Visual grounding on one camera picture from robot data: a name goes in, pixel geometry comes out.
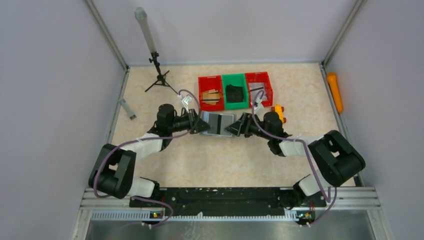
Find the grey card holder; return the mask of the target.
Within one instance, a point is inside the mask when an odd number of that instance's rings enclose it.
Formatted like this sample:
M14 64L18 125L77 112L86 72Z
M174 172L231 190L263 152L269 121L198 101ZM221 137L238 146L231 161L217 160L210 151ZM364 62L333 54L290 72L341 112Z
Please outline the grey card holder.
M226 131L225 128L235 123L236 117L236 114L231 113L203 111L201 113L201 119L211 126L211 129L203 131L200 134L204 136L231 138L234 135Z

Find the white credit card black stripe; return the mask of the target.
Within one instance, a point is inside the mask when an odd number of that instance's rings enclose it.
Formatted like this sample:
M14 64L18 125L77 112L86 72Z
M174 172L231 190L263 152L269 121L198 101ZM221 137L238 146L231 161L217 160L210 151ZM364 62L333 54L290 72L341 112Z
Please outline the white credit card black stripe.
M265 83L264 82L249 82L248 83L249 92L252 95L257 94L257 92L265 91Z

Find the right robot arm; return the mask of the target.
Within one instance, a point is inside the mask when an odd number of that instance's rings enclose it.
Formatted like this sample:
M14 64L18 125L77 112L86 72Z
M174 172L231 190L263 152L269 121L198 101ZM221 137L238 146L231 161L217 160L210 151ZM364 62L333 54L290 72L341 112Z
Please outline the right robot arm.
M364 158L337 130L322 136L294 138L283 129L283 121L276 112L267 112L263 120L251 113L243 113L225 131L249 138L267 140L270 151L280 157L306 157L312 173L293 186L288 205L304 205L313 195L330 187L337 188L366 167Z

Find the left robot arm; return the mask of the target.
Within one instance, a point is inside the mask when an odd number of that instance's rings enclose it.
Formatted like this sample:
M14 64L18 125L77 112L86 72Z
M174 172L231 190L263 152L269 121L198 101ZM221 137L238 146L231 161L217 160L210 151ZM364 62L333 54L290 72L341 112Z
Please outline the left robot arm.
M162 104L152 128L142 137L120 145L107 143L101 148L88 185L96 197L103 193L104 198L151 198L159 184L147 178L135 177L136 162L163 151L172 139L210 129L211 126L200 118L195 109L182 108L178 115L173 105Z

